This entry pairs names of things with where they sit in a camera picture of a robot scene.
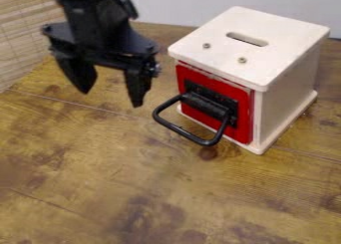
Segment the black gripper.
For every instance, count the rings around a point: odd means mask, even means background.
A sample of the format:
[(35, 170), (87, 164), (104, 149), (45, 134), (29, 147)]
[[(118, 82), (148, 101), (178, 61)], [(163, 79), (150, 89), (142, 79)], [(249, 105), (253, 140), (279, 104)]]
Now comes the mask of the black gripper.
[(131, 0), (55, 0), (65, 21), (43, 26), (57, 65), (76, 89), (95, 85), (95, 65), (124, 70), (132, 106), (140, 107), (152, 78), (160, 73), (158, 44), (139, 34), (130, 21), (139, 17)]

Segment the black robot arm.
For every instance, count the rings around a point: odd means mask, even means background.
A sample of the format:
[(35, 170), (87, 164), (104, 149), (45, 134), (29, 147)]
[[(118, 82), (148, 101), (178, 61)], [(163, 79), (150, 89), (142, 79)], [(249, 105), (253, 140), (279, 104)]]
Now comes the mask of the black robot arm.
[(57, 65), (81, 93), (104, 66), (124, 72), (134, 107), (140, 107), (160, 72), (158, 44), (140, 35), (130, 21), (139, 17), (131, 0), (56, 0), (67, 20), (41, 27)]

